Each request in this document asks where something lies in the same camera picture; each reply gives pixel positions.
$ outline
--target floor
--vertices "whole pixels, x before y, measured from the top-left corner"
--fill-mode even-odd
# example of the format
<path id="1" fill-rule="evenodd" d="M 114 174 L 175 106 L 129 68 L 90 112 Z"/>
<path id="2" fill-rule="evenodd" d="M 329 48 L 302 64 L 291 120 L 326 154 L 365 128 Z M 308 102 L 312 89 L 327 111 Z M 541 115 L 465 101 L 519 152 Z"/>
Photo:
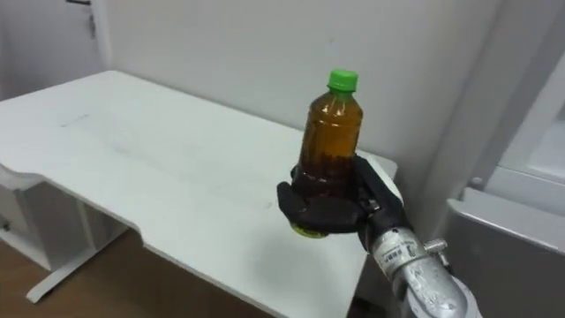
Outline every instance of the floor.
<path id="1" fill-rule="evenodd" d="M 48 272 L 0 242 L 0 317 L 10 318 L 268 318 L 142 248 L 128 231 L 38 305 L 25 295 Z M 368 317 L 360 309 L 348 316 Z"/>

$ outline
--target white cabinet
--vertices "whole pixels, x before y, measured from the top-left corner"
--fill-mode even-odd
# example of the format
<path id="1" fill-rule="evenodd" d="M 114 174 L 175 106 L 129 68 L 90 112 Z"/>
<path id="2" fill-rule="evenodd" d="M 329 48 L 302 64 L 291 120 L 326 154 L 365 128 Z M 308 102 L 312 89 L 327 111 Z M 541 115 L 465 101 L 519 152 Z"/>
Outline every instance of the white cabinet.
<path id="1" fill-rule="evenodd" d="M 565 56 L 539 92 L 485 191 L 565 216 Z"/>
<path id="2" fill-rule="evenodd" d="M 39 178 L 0 170 L 0 239 L 51 274 L 28 294 L 32 302 L 94 256 L 125 225 Z"/>

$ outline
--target drawer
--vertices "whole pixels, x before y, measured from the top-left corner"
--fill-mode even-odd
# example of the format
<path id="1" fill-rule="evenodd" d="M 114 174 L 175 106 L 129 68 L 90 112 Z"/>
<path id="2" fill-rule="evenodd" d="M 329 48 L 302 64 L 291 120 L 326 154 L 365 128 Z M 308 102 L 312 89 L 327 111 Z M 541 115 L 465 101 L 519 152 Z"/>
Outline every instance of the drawer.
<path id="1" fill-rule="evenodd" d="M 0 185 L 0 216 L 9 224 L 11 229 L 28 233 L 29 228 L 25 218 L 23 200 L 19 190 L 11 190 Z"/>

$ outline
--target white desk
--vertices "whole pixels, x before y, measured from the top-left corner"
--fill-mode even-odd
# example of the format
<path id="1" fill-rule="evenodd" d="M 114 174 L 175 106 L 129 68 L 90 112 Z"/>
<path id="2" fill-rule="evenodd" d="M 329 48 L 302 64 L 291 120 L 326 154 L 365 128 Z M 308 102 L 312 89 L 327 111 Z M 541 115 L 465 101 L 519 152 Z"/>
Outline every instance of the white desk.
<path id="1" fill-rule="evenodd" d="M 277 207 L 301 136 L 120 72 L 0 103 L 6 169 L 41 175 L 270 314 L 344 317 L 365 261 L 357 235 L 302 238 Z"/>

